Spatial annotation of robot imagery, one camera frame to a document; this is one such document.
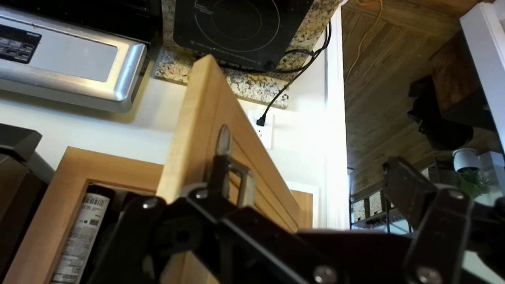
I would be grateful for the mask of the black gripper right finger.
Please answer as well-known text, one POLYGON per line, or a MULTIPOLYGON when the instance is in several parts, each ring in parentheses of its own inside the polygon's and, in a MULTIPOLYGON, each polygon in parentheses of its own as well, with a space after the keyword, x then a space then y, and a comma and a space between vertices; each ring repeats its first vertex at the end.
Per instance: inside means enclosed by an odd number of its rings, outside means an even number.
POLYGON ((463 268, 473 250, 505 277, 505 205, 476 203, 460 187, 439 189, 405 157, 384 164, 384 194, 416 228, 403 263, 409 284, 484 284, 463 268))

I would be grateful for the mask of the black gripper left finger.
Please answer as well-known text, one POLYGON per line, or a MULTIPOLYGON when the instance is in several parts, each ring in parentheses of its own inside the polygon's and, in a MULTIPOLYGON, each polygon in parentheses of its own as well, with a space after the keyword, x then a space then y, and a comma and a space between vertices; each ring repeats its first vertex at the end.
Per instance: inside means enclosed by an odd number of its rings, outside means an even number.
POLYGON ((220 284, 403 284, 411 239, 387 233, 291 233, 209 183, 173 203, 136 195, 122 209, 89 284, 162 284, 190 252, 220 284))

